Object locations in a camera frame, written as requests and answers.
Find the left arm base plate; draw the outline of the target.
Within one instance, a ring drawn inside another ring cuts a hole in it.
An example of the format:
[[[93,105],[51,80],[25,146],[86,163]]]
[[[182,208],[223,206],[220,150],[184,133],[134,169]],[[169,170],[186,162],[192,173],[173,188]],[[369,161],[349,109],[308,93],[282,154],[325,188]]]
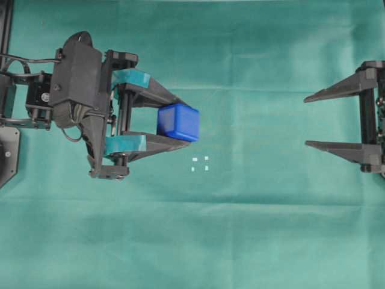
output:
[[[13,127],[1,127],[1,187],[18,170],[20,131]]]

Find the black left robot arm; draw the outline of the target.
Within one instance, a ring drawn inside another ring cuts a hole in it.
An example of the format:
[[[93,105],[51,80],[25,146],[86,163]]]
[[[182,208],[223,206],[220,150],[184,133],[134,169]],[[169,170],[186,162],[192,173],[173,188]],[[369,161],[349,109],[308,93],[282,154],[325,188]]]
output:
[[[90,176],[122,179],[129,163],[199,139],[199,112],[137,69],[138,56],[68,42],[52,72],[8,56],[1,68],[1,128],[75,128]]]

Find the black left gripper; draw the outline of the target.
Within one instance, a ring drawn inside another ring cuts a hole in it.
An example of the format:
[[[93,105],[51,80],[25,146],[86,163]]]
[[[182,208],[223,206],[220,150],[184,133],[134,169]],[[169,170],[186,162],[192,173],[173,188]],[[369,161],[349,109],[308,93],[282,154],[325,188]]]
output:
[[[85,144],[92,178],[123,179],[129,155],[157,154],[187,147],[186,134],[129,132],[133,107],[188,106],[149,73],[133,69],[138,55],[108,50],[102,63],[97,106],[85,115]]]

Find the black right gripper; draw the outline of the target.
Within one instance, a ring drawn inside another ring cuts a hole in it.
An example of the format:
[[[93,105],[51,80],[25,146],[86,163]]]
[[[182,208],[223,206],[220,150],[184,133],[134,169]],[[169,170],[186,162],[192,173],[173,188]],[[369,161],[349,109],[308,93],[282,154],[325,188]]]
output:
[[[304,103],[359,96],[362,143],[305,141],[305,145],[361,164],[384,177],[384,61],[365,61],[353,75],[304,99]]]

